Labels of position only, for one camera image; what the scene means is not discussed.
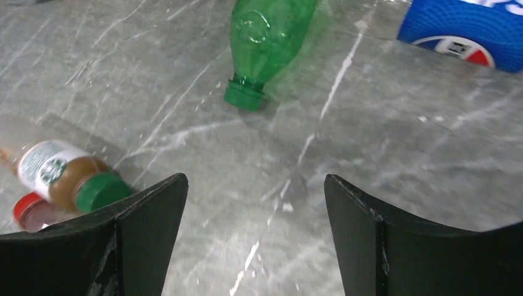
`starbucks logo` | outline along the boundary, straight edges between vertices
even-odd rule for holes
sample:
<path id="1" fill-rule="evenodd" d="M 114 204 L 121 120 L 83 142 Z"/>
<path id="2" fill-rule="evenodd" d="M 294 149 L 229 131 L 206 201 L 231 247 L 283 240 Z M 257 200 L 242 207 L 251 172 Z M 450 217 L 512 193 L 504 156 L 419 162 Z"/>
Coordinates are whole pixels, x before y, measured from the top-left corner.
<path id="1" fill-rule="evenodd" d="M 50 185 L 62 176 L 62 173 L 67 166 L 67 161 L 63 158 L 54 158 L 46 162 L 40 170 L 40 180 L 45 185 Z"/>

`pepsi box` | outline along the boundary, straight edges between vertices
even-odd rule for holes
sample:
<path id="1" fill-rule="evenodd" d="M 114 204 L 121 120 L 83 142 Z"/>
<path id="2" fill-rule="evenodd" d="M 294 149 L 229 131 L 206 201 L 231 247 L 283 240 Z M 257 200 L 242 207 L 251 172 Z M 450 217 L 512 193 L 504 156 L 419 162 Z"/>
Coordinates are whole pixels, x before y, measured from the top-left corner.
<path id="1" fill-rule="evenodd" d="M 516 73 L 523 70 L 523 0 L 413 0 L 398 39 Z"/>

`bottle cap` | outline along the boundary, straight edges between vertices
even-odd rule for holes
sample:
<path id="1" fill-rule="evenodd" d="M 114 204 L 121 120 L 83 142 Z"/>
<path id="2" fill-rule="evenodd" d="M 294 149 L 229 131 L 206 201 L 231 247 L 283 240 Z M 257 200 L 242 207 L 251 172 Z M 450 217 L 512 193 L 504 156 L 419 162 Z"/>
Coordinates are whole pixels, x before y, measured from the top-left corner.
<path id="1" fill-rule="evenodd" d="M 132 188 L 114 173 L 89 178 L 78 191 L 76 207 L 89 213 L 133 194 Z"/>
<path id="2" fill-rule="evenodd" d="M 23 214 L 40 202 L 47 201 L 34 192 L 23 196 L 13 207 L 13 217 L 15 218 L 16 222 L 20 223 L 20 219 L 22 218 Z"/>
<path id="3" fill-rule="evenodd" d="M 257 111 L 263 99 L 263 92 L 229 80 L 224 99 L 227 103 L 248 111 Z"/>

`bottle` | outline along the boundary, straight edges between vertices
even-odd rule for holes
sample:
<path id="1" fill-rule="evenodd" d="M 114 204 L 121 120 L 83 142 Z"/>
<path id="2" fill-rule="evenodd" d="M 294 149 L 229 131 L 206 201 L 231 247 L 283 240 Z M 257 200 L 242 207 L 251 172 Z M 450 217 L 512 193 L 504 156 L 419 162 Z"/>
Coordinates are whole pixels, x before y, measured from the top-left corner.
<path id="1" fill-rule="evenodd" d="M 0 116 L 0 162 L 27 188 L 68 212 L 87 213 L 132 194 L 98 158 L 13 115 Z"/>
<path id="2" fill-rule="evenodd" d="M 50 225 L 64 222 L 78 215 L 65 213 L 38 194 L 31 192 L 22 197 L 13 207 L 13 217 L 20 228 L 27 232 L 38 232 Z"/>
<path id="3" fill-rule="evenodd" d="M 225 101 L 256 111 L 263 87 L 302 47 L 318 0 L 237 0 L 231 19 L 234 76 Z"/>

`gray marble surface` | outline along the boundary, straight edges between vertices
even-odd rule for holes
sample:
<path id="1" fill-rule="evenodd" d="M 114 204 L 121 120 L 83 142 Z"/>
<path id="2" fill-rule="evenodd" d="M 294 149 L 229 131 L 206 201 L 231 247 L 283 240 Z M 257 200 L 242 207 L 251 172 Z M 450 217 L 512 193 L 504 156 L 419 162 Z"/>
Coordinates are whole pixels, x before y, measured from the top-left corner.
<path id="1" fill-rule="evenodd" d="M 402 2 L 324 0 L 256 114 L 223 102 L 233 0 L 0 2 L 0 113 L 140 189 L 187 174 L 163 295 L 343 295 L 327 173 L 460 228 L 523 217 L 522 76 L 394 41 Z M 0 174 L 2 233 L 24 193 Z"/>

